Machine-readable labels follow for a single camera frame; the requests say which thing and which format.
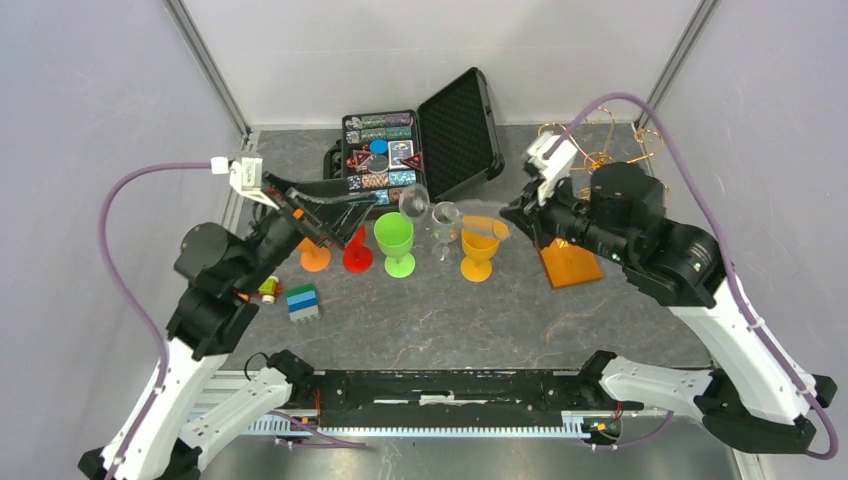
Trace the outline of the orange wine glass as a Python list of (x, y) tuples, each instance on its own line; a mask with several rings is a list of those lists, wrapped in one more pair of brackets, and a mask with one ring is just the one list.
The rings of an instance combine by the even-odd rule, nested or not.
[(332, 261), (331, 251), (327, 247), (320, 247), (308, 238), (304, 238), (296, 250), (300, 254), (300, 265), (307, 272), (320, 272)]

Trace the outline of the yellow wine glass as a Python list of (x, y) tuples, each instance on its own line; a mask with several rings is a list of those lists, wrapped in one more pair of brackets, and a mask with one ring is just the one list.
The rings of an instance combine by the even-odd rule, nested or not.
[(500, 241), (463, 229), (461, 246), (464, 252), (460, 264), (463, 277), (475, 283), (487, 280), (492, 274), (491, 260), (498, 251)]

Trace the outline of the red wine glass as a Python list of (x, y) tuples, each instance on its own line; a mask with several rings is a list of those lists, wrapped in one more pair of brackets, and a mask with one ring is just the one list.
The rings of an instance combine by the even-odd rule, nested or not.
[(354, 274), (366, 272), (373, 264), (373, 253), (365, 245), (366, 226), (360, 225), (343, 254), (344, 268)]

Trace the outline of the green wine glass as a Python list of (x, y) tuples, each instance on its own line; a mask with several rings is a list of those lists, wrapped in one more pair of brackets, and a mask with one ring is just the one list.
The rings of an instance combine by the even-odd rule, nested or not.
[(389, 276), (402, 279), (413, 273), (414, 225), (409, 220), (398, 212), (385, 213), (374, 224), (374, 237), (385, 255), (384, 269)]

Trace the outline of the clear wine glass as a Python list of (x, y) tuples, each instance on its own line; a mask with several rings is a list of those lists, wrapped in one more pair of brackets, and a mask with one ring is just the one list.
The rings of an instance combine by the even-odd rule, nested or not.
[(433, 229), (440, 226), (451, 233), (465, 230), (494, 240), (511, 236), (511, 228), (500, 215), (502, 207), (504, 204), (480, 199), (433, 203), (419, 184), (402, 187), (398, 200), (399, 212), (413, 224), (424, 222)]
[(455, 203), (445, 201), (434, 206), (431, 219), (433, 236), (436, 240), (434, 254), (440, 262), (448, 263), (451, 258), (451, 243), (461, 233), (461, 214)]

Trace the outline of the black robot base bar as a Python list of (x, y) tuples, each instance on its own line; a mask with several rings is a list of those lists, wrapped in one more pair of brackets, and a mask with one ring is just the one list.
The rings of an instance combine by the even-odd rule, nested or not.
[(640, 411), (587, 375), (532, 370), (326, 370), (295, 384), (283, 410), (322, 427), (555, 427), (564, 412)]

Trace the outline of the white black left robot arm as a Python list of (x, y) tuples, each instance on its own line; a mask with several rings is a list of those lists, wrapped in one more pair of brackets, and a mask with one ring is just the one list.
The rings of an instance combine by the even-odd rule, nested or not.
[(346, 246), (377, 198), (330, 181), (295, 183), (237, 170), (230, 185), (267, 212), (247, 237), (213, 222), (186, 234), (174, 267), (187, 287), (155, 335), (160, 358), (147, 392), (109, 444), (81, 456), (79, 469), (89, 479), (196, 479), (254, 421), (313, 397), (311, 367), (282, 351), (236, 393), (190, 417), (258, 312), (250, 295), (302, 242)]

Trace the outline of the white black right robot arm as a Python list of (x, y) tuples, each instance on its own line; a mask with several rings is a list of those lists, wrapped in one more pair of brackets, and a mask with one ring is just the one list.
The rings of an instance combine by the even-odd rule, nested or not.
[(816, 429), (808, 414), (826, 407), (835, 382), (775, 356), (776, 341), (726, 275), (720, 247), (705, 230), (665, 215), (662, 183), (639, 166), (612, 163), (579, 199), (567, 167), (525, 165), (528, 184), (503, 218), (537, 247), (561, 239), (619, 265), (637, 290), (669, 309), (708, 349), (717, 366), (680, 370), (599, 351), (583, 365), (580, 400), (654, 406), (698, 421), (727, 446), (753, 454), (809, 454)]

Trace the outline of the wooden rack base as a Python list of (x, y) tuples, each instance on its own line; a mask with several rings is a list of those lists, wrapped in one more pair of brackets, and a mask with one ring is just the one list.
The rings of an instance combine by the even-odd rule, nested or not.
[(539, 250), (552, 289), (562, 289), (601, 280), (603, 272), (595, 256), (562, 239)]

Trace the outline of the blue round chip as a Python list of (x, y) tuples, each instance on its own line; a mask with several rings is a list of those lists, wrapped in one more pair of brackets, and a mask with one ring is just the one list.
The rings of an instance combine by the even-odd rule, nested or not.
[(389, 150), (388, 141), (382, 138), (372, 140), (368, 144), (369, 150), (375, 155), (386, 155)]

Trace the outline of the small toy car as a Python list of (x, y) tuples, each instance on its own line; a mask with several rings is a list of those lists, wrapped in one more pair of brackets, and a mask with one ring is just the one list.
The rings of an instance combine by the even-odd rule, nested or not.
[(283, 292), (283, 286), (277, 276), (269, 276), (253, 293), (238, 293), (244, 301), (259, 299), (263, 304), (273, 305)]

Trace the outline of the playing card deck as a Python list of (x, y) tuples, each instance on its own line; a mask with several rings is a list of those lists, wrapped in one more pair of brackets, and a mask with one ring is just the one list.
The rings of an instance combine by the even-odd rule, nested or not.
[(389, 169), (403, 169), (402, 161), (414, 155), (414, 143), (412, 140), (394, 140), (388, 142), (387, 156), (390, 164)]

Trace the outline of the blue green toy block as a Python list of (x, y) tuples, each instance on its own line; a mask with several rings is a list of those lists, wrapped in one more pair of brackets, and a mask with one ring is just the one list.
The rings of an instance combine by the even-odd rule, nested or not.
[(307, 323), (320, 319), (321, 309), (317, 290), (313, 284), (305, 284), (286, 291), (289, 319), (293, 323)]

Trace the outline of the black poker chip case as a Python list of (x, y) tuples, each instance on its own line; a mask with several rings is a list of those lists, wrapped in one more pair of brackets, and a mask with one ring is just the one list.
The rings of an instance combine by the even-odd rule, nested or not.
[[(413, 141), (405, 168), (390, 170), (387, 154), (369, 150), (378, 138)], [(341, 178), (352, 192), (375, 193), (382, 210), (398, 205), (402, 187), (419, 184), (431, 199), (451, 200), (503, 169), (488, 81), (476, 67), (415, 109), (343, 116), (341, 138), (323, 160), (325, 179)]]

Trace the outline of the slotted aluminium rail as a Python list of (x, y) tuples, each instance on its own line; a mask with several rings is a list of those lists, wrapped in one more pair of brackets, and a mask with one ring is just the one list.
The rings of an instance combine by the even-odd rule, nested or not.
[[(490, 427), (330, 427), (313, 425), (331, 437), (421, 437), (421, 438), (565, 438), (589, 440), (582, 417), (562, 416), (554, 426)], [(243, 432), (248, 436), (309, 437), (302, 427), (280, 416), (266, 414)]]

